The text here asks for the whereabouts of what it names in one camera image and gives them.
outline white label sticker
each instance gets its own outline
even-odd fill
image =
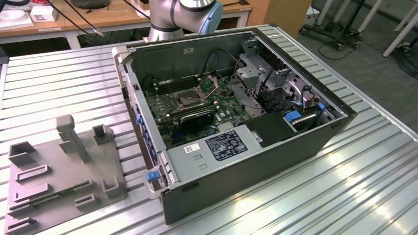
[[[196,144],[196,143],[194,143],[192,145],[184,147],[186,153],[191,153],[192,151],[196,151],[199,149],[200,149],[200,147],[199,147],[199,144]]]
[[[186,48],[184,49],[184,54],[194,53],[194,51],[195,51],[195,48]]]
[[[48,31],[57,31],[60,30],[60,27],[59,28],[40,28],[37,31],[39,32],[48,32]]]

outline grey floor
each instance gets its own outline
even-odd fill
[[[314,6],[322,9],[324,2],[326,0],[314,0]],[[328,11],[331,14],[336,9],[338,3],[339,0],[335,0]],[[341,21],[343,25],[354,7],[355,3],[351,2]],[[369,9],[363,7],[354,23],[355,29],[358,29],[367,14]],[[330,60],[318,53],[318,47],[330,42],[330,38],[318,35],[315,32],[308,32],[306,35],[299,35],[298,41],[418,133],[418,80],[413,79],[401,70],[394,55],[389,58],[382,56],[383,51],[398,35],[393,31],[395,27],[395,22],[377,15],[362,34],[363,43],[339,61]],[[406,41],[410,41],[415,36],[418,36],[418,33],[410,32]],[[322,52],[327,57],[338,58],[350,50],[351,48],[345,48],[342,51],[336,51],[331,47],[324,47]],[[418,51],[410,60],[418,65]]]

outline table leg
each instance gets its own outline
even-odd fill
[[[411,16],[414,14],[414,12],[417,11],[418,8],[418,2],[415,3],[414,7],[411,8],[411,10],[409,11],[409,13],[406,14],[401,24],[398,25],[398,27],[394,29],[394,31],[399,32],[401,28],[405,26],[406,21],[409,21],[411,19]]]
[[[336,16],[334,18],[334,22],[339,22],[339,19],[342,17],[342,14],[345,14],[345,11],[347,9],[349,3],[351,2],[351,0],[345,0],[345,2],[341,5],[341,8],[338,10]]]
[[[361,24],[361,26],[359,26],[359,28],[358,28],[358,32],[359,32],[359,33],[362,33],[362,32],[365,31],[365,29],[366,29],[366,27],[367,27],[367,25],[369,25],[369,23],[370,23],[370,21],[371,21],[371,18],[373,18],[374,15],[377,14],[377,11],[378,11],[378,9],[379,9],[379,7],[381,7],[382,2],[383,2],[383,0],[378,0],[378,1],[375,2],[374,6],[373,6],[373,8],[371,8],[371,10],[370,10],[370,12],[369,12],[367,17],[366,17],[363,23]]]
[[[334,0],[327,0],[327,2],[326,2],[326,5],[324,5],[324,7],[320,11],[319,17],[318,17],[318,25],[320,25],[322,21],[324,20],[324,17],[327,15],[328,8],[331,7],[332,2],[334,2]]]
[[[240,16],[238,18],[236,28],[242,28],[247,26],[248,14],[250,14],[248,11],[243,11],[240,13]]]
[[[418,12],[417,12],[415,16],[413,17],[411,21],[409,22],[409,24],[406,25],[405,29],[399,33],[398,37],[395,38],[395,40],[393,41],[393,43],[387,47],[387,50],[383,53],[385,57],[389,57],[389,55],[391,54],[393,50],[397,48],[397,46],[399,45],[401,41],[403,40],[405,36],[411,31],[411,29],[413,29],[413,27],[415,26],[417,23],[418,23]]]
[[[64,36],[67,38],[68,44],[69,44],[69,48],[71,49],[80,49],[80,42],[79,42],[79,34],[76,31],[67,31],[64,32]]]

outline blue release tab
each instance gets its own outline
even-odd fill
[[[136,124],[140,124],[140,123],[143,123],[143,118],[142,118],[142,115],[138,114],[136,115]]]
[[[300,118],[302,115],[298,111],[291,111],[286,114],[284,118],[288,122],[291,122],[292,120],[296,120],[298,118]]]
[[[159,175],[158,171],[152,171],[147,173],[147,181],[154,182],[156,181],[162,176]]]
[[[320,110],[323,110],[326,108],[326,105],[323,103],[318,103],[318,107],[320,108]]]

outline cable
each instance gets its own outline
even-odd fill
[[[336,13],[338,13],[338,11],[339,11],[341,4],[342,4],[343,2],[345,2],[345,0],[341,0],[339,4],[338,4],[338,6],[336,6],[335,12],[334,12],[334,14],[332,14],[332,22],[335,22],[334,19],[335,19]]]
[[[123,0],[125,4],[128,4],[148,20],[151,20],[150,16],[144,14],[127,0]]]
[[[418,80],[418,77],[415,77],[413,74],[410,74],[410,72],[407,72],[405,68],[402,68],[401,63],[399,63],[399,60],[397,60],[397,62],[398,62],[398,66],[399,66],[399,68],[402,69],[402,71],[403,71],[413,79]]]
[[[81,13],[77,11],[77,9],[72,6],[72,4],[68,2],[68,0],[64,0],[64,2],[67,3],[67,5],[71,7],[71,9],[77,13],[77,15],[81,17],[81,19],[85,21],[85,23],[91,26],[91,28],[93,29],[93,31],[96,32],[97,28],[89,23],[89,21],[84,18],[84,16],[81,15]]]
[[[327,58],[327,59],[330,59],[330,60],[342,60],[343,58],[346,58],[346,57],[357,50],[357,48],[353,49],[347,54],[345,54],[345,55],[343,55],[342,57],[339,57],[339,58],[330,58],[330,57],[327,57],[327,56],[320,52],[320,49],[322,49],[324,46],[330,45],[331,43],[334,43],[334,41],[332,41],[332,42],[328,42],[328,43],[326,43],[326,44],[323,44],[323,45],[318,48],[319,54],[320,54],[324,58]]]
[[[199,74],[200,77],[203,76],[203,73],[207,71],[207,65],[208,65],[210,57],[211,57],[211,55],[212,55],[215,52],[218,52],[218,51],[226,53],[226,54],[234,59],[234,61],[235,61],[238,64],[240,64],[240,65],[243,66],[242,62],[235,58],[235,56],[234,56],[230,52],[227,52],[226,50],[223,50],[223,49],[220,49],[220,48],[214,49],[214,50],[210,52],[210,54],[208,54],[208,56],[207,56],[207,58],[206,58],[206,60],[204,60],[203,68],[202,68],[200,74]]]
[[[266,85],[266,83],[267,83],[267,81],[268,81],[268,79],[270,79],[270,76],[271,76],[271,74],[272,74],[272,71],[274,71],[274,67],[271,67],[271,69],[270,69],[270,71],[268,71],[268,74],[267,74],[267,76],[266,76],[266,78],[264,78],[264,80],[263,80],[263,82],[262,82],[260,87],[263,87],[263,86]]]
[[[418,36],[413,39],[413,41],[411,41],[409,47],[413,48],[417,43],[418,43]]]
[[[73,26],[77,27],[79,30],[81,30],[87,35],[89,35],[93,39],[95,36],[92,36],[84,29],[81,29],[76,23],[73,23],[73,21],[64,15],[64,13],[57,9],[57,7],[52,4],[52,2],[49,0],[47,0],[47,2],[49,3],[49,5],[52,6],[52,8],[57,11],[57,13],[73,24]]]
[[[315,18],[315,22],[314,22],[314,27],[320,27],[320,25],[318,24],[318,18],[316,18],[316,14],[315,14],[315,10],[312,8],[312,14],[314,14],[314,18]]]
[[[248,108],[251,108],[251,109],[264,109],[264,108],[255,108],[255,107],[251,107],[251,106],[248,106],[248,105],[246,105],[246,104],[242,104],[243,106],[246,106],[246,107],[248,107]]]
[[[399,52],[399,53],[401,53],[402,57],[405,58],[405,60],[411,64],[414,69],[418,70],[418,67],[414,65],[414,63],[410,61],[410,59],[406,57],[406,55],[402,52]]]
[[[403,55],[402,51],[399,51],[399,50],[397,50],[397,51],[398,51],[398,53],[402,55],[402,57],[407,60],[407,62],[411,64],[411,66],[414,67],[414,69],[417,70],[415,65],[411,63],[411,61],[410,61],[410,60],[407,59],[407,57]],[[402,71],[403,71],[413,79],[418,80],[418,77],[417,77],[414,74],[411,74],[411,73],[402,67],[401,62],[399,62],[399,58],[398,58],[397,56],[395,56],[394,58],[395,58],[395,60],[397,60],[398,66],[399,66],[399,68],[402,69]]]

